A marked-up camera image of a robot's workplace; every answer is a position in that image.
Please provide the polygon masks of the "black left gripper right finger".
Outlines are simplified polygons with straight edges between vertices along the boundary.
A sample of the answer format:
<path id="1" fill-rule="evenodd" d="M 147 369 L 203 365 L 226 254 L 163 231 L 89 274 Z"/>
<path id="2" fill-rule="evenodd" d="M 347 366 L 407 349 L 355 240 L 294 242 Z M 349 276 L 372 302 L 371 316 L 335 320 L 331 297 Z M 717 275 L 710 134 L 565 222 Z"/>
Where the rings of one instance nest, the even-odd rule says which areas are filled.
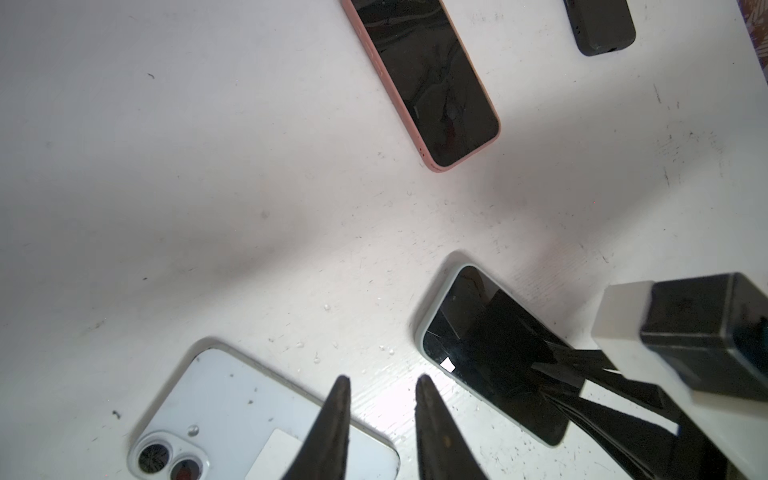
<path id="1" fill-rule="evenodd" d="M 487 479 L 428 375 L 418 378 L 415 398 L 419 478 Z"/>

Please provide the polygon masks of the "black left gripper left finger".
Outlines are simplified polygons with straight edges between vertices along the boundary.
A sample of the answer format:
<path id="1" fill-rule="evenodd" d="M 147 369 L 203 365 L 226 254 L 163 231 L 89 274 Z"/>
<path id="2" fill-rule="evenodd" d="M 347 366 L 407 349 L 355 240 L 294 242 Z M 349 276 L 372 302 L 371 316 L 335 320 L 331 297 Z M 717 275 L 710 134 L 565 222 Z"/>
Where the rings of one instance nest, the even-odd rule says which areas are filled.
<path id="1" fill-rule="evenodd" d="M 344 479 L 350 423 L 350 379 L 340 375 L 334 382 L 312 428 L 283 479 Z"/>

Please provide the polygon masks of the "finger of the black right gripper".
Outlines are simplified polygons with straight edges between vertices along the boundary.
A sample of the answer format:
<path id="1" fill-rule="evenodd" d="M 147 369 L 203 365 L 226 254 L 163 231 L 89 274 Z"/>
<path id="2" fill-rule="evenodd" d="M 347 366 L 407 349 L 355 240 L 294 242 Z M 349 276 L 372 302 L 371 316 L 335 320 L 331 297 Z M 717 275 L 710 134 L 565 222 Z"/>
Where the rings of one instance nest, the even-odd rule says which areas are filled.
<path id="1" fill-rule="evenodd" d="M 646 410 L 666 410 L 666 394 L 659 386 L 624 377 L 602 351 L 547 345 L 553 359 L 534 362 L 533 370 L 575 388 L 588 380 Z"/>
<path id="2" fill-rule="evenodd" d="M 732 466 L 686 415 L 677 432 L 586 400 L 544 389 L 543 396 L 634 479 L 728 479 Z"/>

